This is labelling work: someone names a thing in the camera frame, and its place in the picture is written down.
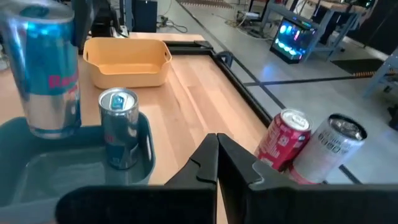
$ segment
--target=plastic bin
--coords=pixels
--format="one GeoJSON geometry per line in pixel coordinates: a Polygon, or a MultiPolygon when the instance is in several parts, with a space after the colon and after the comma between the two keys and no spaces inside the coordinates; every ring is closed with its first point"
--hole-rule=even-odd
{"type": "Polygon", "coordinates": [[[128,170],[108,164],[101,126],[82,126],[58,140],[29,131],[25,118],[0,126],[0,223],[44,223],[53,219],[57,201],[87,185],[148,184],[155,167],[149,122],[139,114],[138,162],[128,170]]]}
{"type": "Polygon", "coordinates": [[[148,87],[165,83],[172,56],[161,40],[95,37],[83,58],[98,88],[148,87]]]}

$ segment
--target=tan basket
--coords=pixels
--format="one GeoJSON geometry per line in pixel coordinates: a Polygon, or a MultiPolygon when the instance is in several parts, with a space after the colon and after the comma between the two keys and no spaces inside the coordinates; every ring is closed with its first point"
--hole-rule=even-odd
{"type": "Polygon", "coordinates": [[[83,58],[98,88],[148,87],[165,83],[172,56],[161,40],[95,37],[83,58]]]}

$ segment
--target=wooden tabletop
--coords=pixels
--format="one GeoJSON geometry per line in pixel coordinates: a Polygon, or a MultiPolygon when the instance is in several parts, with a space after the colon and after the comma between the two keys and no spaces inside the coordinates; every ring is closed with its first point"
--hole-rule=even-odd
{"type": "MultiPolygon", "coordinates": [[[[200,35],[131,34],[132,38],[192,41],[200,35]]],[[[96,88],[79,60],[83,125],[99,125],[96,88]]],[[[135,88],[139,109],[149,120],[156,154],[150,184],[164,184],[179,171],[208,133],[226,133],[253,152],[266,132],[254,112],[209,56],[175,55],[167,82],[160,87],[135,88]]],[[[0,73],[0,124],[23,116],[12,73],[0,73]]],[[[221,194],[218,223],[226,223],[221,194]]]]}
{"type": "MultiPolygon", "coordinates": [[[[318,0],[307,0],[307,2],[318,4],[318,0]]],[[[333,2],[332,0],[329,1],[321,0],[320,5],[336,12],[345,12],[347,10],[347,7],[349,6],[348,4],[343,4],[338,1],[333,2]]],[[[365,11],[366,9],[364,7],[353,6],[350,10],[350,13],[363,13],[365,11]]]]}

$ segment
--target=teal tray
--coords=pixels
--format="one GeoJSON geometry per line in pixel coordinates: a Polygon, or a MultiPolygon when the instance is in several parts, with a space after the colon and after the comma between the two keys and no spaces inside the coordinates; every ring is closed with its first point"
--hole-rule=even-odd
{"type": "MultiPolygon", "coordinates": [[[[79,187],[147,184],[155,153],[149,122],[142,113],[138,135],[137,164],[116,170],[106,160],[101,126],[84,126],[69,138],[46,140],[30,133],[25,118],[4,123],[0,126],[0,222],[25,223],[29,214],[41,216],[37,212],[53,215],[58,198],[79,187]]],[[[35,222],[46,221],[43,218],[35,222]]]]}

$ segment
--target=red bull can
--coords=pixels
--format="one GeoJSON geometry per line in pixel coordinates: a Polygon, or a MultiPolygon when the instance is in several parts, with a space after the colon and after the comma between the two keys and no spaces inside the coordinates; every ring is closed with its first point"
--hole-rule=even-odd
{"type": "Polygon", "coordinates": [[[131,90],[111,88],[100,94],[98,104],[108,162],[115,169],[128,169],[139,152],[138,97],[131,90]]]}
{"type": "Polygon", "coordinates": [[[32,133],[46,139],[81,126],[74,12],[51,0],[0,4],[0,29],[32,133]]]}

